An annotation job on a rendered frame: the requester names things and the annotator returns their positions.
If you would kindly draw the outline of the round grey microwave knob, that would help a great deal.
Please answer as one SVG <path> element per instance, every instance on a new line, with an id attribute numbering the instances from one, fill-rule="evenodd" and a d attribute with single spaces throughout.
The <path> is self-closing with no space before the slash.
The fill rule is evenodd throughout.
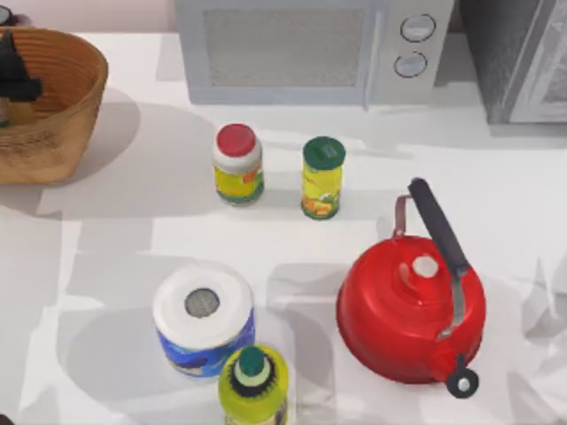
<path id="1" fill-rule="evenodd" d="M 429 14 L 418 14 L 405 18 L 400 25 L 401 36 L 409 43 L 422 43 L 436 30 L 436 21 Z"/>
<path id="2" fill-rule="evenodd" d="M 412 79 L 420 76 L 428 66 L 426 56 L 418 51 L 398 56 L 394 63 L 394 72 L 401 78 Z"/>

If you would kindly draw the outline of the green-lidded yellow can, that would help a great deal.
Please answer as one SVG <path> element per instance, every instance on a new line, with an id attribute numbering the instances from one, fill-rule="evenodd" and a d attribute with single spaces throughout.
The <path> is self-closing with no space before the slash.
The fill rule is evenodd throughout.
<path id="1" fill-rule="evenodd" d="M 313 220 L 329 220 L 340 207 L 346 149 L 337 139 L 317 136 L 303 147 L 301 208 Z"/>

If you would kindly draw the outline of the white paper towel roll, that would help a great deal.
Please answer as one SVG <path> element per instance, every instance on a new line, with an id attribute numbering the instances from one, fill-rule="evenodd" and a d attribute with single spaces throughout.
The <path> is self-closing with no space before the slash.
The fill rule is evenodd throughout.
<path id="1" fill-rule="evenodd" d="M 234 352 L 256 339 L 252 288 L 218 267 L 174 271 L 156 290 L 152 318 L 167 360 L 191 378 L 219 375 Z"/>

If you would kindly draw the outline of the pale microwave door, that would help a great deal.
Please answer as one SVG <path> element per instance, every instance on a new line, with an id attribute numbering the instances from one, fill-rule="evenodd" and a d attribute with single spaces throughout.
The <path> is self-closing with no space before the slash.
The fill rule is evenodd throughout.
<path id="1" fill-rule="evenodd" d="M 194 104 L 369 103 L 377 0 L 176 0 Z"/>

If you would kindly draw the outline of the yellow bottle with green cap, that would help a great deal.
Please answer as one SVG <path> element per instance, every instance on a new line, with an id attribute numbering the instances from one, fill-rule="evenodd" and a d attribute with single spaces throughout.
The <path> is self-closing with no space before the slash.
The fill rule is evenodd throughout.
<path id="1" fill-rule="evenodd" d="M 288 425 L 288 392 L 288 367 L 277 350 L 265 344 L 237 350 L 218 382 L 224 425 Z"/>

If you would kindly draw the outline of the red-lidded yellow jar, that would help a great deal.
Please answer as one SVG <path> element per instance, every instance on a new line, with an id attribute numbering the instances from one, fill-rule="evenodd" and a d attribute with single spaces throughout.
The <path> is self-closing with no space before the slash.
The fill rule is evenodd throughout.
<path id="1" fill-rule="evenodd" d="M 216 134 L 212 148 L 216 192 L 232 205 L 257 201 L 264 191 L 263 148 L 254 131 L 231 123 Z"/>

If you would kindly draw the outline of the brown woven basket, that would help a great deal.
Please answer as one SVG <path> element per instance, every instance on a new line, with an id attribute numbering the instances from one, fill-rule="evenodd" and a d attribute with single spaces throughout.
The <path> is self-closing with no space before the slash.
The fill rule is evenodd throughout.
<path id="1" fill-rule="evenodd" d="M 77 35 L 12 27 L 15 47 L 43 94 L 11 104 L 0 127 L 0 184 L 50 184 L 78 168 L 96 125 L 108 77 L 103 53 Z"/>

